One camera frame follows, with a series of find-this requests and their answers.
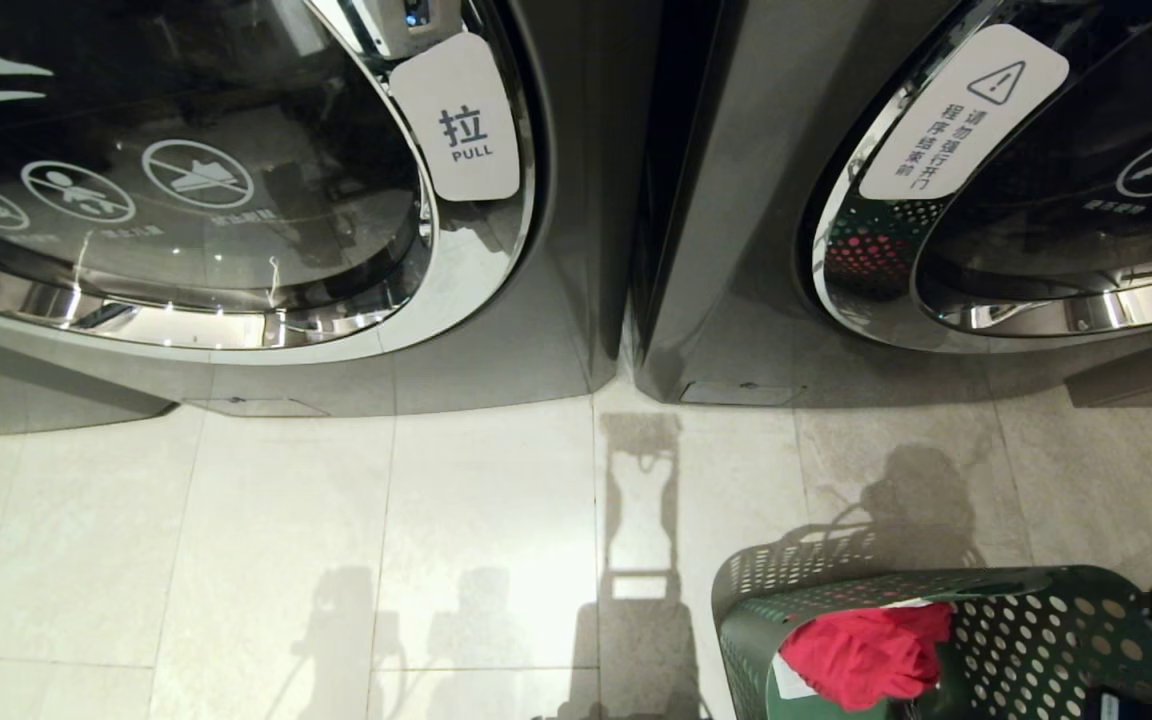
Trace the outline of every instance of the red cloth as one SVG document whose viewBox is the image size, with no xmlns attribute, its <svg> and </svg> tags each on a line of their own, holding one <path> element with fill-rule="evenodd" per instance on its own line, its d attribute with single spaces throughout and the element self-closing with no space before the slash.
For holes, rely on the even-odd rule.
<svg viewBox="0 0 1152 720">
<path fill-rule="evenodd" d="M 781 644 L 781 657 L 847 712 L 884 697 L 912 700 L 937 684 L 937 643 L 950 638 L 950 606 L 836 612 L 809 621 Z"/>
</svg>

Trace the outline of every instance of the green laundry basket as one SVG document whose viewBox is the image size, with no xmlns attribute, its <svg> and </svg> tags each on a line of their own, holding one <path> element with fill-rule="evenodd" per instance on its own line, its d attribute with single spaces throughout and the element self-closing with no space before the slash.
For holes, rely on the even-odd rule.
<svg viewBox="0 0 1152 720">
<path fill-rule="evenodd" d="M 1084 720 L 1091 688 L 1152 700 L 1138 596 L 1089 566 L 894 573 L 745 598 L 717 619 L 719 646 L 740 720 L 886 717 L 886 703 L 849 715 L 819 697 L 781 700 L 773 657 L 795 628 L 832 612 L 954 602 L 950 642 L 937 649 L 941 683 L 919 698 L 920 717 Z"/>
</svg>

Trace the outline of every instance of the glass door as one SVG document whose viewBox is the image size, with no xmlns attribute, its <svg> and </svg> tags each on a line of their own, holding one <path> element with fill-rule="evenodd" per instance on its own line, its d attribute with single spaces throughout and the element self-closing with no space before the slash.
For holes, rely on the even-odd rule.
<svg viewBox="0 0 1152 720">
<path fill-rule="evenodd" d="M 1152 0 L 964 3 L 877 113 L 814 236 L 836 319 L 952 353 L 1152 327 Z"/>
<path fill-rule="evenodd" d="M 0 314 L 210 353 L 393 323 L 344 351 L 365 356 L 472 313 L 535 202 L 516 59 L 486 5 L 374 5 L 0 0 Z M 508 104 L 511 192 L 444 197 L 393 96 L 462 36 Z"/>
</svg>

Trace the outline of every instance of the gray washing machine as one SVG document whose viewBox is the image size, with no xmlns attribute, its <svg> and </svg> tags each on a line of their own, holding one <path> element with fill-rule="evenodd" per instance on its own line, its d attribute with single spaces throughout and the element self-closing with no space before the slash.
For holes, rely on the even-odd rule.
<svg viewBox="0 0 1152 720">
<path fill-rule="evenodd" d="M 141 420 L 175 406 L 0 346 L 0 434 Z"/>
<path fill-rule="evenodd" d="M 590 392 L 658 23 L 653 1 L 0 0 L 0 348 L 236 415 Z"/>
<path fill-rule="evenodd" d="M 649 395 L 983 400 L 1152 346 L 1152 0 L 687 8 L 634 258 Z"/>
</svg>

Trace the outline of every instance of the chrome door trim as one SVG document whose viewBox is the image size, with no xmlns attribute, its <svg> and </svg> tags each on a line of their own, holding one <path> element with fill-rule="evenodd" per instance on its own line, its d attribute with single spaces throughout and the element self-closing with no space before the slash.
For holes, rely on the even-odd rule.
<svg viewBox="0 0 1152 720">
<path fill-rule="evenodd" d="M 76 279 L 70 287 L 36 282 L 0 270 L 0 297 L 18 300 L 9 306 L 0 306 L 0 327 L 60 342 L 169 361 L 300 365 L 359 359 L 419 343 L 462 323 L 492 300 L 524 252 L 526 234 L 535 221 L 535 134 L 524 88 L 517 69 L 511 67 L 511 59 L 497 56 L 517 128 L 522 162 L 517 195 L 507 200 L 473 204 L 439 200 L 419 143 L 389 97 L 388 73 L 396 63 L 376 54 L 370 38 L 353 31 L 338 0 L 303 0 L 303 3 L 365 74 L 397 123 L 419 168 L 420 236 L 408 253 L 415 251 L 427 256 L 429 265 L 424 266 L 424 272 L 417 272 L 416 278 L 408 279 L 404 287 L 397 288 L 410 295 L 397 297 L 384 311 L 371 313 L 351 306 L 354 300 L 332 302 L 300 313 L 278 306 L 226 313 L 222 306 L 150 304 L 104 293 L 93 296 L 91 291 L 83 291 L 78 282 L 83 273 L 79 263 L 74 266 Z M 488 26 L 490 20 L 475 10 L 472 6 L 467 8 L 467 23 L 475 26 L 463 26 L 463 32 L 497 35 L 498 28 Z M 490 45 L 493 50 L 500 47 L 497 41 Z M 500 223 L 508 223 L 508 228 L 498 232 Z M 513 233 L 513 237 L 500 237 L 502 232 Z M 419 282 L 419 287 L 407 287 L 412 281 Z M 370 296 L 371 290 L 369 288 L 361 297 Z M 385 283 L 376 287 L 376 291 L 394 290 L 396 288 Z M 179 347 L 173 338 L 164 336 L 168 331 L 192 334 L 192 347 Z"/>
<path fill-rule="evenodd" d="M 1016 302 L 973 297 L 952 291 L 934 279 L 919 278 L 916 270 L 925 249 L 923 240 L 910 264 L 905 295 L 899 300 L 865 300 L 829 282 L 827 278 L 826 253 L 833 229 L 846 214 L 851 214 L 849 219 L 856 222 L 867 221 L 856 217 L 856 209 L 849 209 L 847 204 L 859 191 L 869 159 L 876 156 L 884 138 L 904 116 L 905 109 L 914 106 L 922 90 L 931 85 L 952 55 L 984 28 L 1006 22 L 1009 10 L 1021 1 L 980 0 L 964 12 L 960 23 L 929 52 L 918 69 L 909 74 L 908 79 L 878 111 L 877 118 L 847 158 L 844 169 L 833 181 L 814 226 L 810 273 L 814 295 L 824 309 L 851 332 L 914 350 L 983 354 L 1039 350 L 1102 340 L 1111 333 L 1119 338 L 1152 329 L 1152 281 L 1129 283 L 1120 291 L 1070 300 Z M 956 195 L 937 200 L 888 200 L 888 205 L 905 204 L 907 209 L 933 218 L 927 223 L 929 232 L 933 232 Z"/>
</svg>

